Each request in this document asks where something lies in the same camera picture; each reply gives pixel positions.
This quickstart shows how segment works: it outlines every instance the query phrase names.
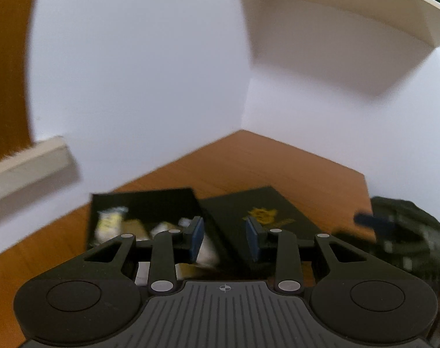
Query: black book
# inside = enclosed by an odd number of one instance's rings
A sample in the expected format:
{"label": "black book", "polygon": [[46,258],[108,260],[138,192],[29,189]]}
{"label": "black book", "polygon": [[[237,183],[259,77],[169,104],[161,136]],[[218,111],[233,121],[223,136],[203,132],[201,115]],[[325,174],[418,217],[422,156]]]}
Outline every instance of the black book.
{"label": "black book", "polygon": [[299,239],[312,240],[321,230],[273,187],[200,200],[208,216],[206,225],[221,259],[221,267],[241,278],[266,278],[272,264],[254,263],[246,239],[246,217],[254,216],[267,230],[292,231]]}

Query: wooden table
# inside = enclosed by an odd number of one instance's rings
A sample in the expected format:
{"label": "wooden table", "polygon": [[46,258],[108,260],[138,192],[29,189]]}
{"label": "wooden table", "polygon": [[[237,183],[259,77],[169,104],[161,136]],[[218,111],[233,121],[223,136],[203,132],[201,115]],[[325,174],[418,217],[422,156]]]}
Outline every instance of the wooden table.
{"label": "wooden table", "polygon": [[[239,131],[161,167],[117,191],[192,187],[198,198],[271,185],[315,222],[332,231],[356,228],[356,211],[371,211],[362,174],[295,147]],[[0,348],[24,337],[12,312],[19,287],[34,276],[80,254],[85,247],[85,205],[0,254]]]}

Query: black object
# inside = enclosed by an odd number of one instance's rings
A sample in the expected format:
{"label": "black object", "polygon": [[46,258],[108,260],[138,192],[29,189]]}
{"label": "black object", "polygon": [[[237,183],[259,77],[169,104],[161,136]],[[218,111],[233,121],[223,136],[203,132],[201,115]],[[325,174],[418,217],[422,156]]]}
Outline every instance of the black object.
{"label": "black object", "polygon": [[267,278],[274,265],[254,262],[246,238],[246,218],[253,215],[264,229],[290,231],[313,240],[320,229],[273,187],[212,197],[200,201],[208,219],[207,234],[215,244],[221,266],[242,279]]}
{"label": "black object", "polygon": [[87,249],[94,247],[92,243],[99,212],[121,206],[128,208],[127,220],[140,220],[147,231],[151,231],[162,221],[178,225],[180,218],[203,216],[191,188],[94,194],[91,200]]}
{"label": "black object", "polygon": [[[422,280],[328,234],[300,239],[265,231],[253,217],[245,228],[254,260],[276,264],[271,288],[265,281],[176,283],[174,265],[197,256],[199,217],[183,233],[153,241],[124,234],[19,289],[22,347],[429,347],[437,300]],[[303,289],[299,256],[312,261],[313,288]],[[138,262],[148,260],[148,287],[138,288]]]}

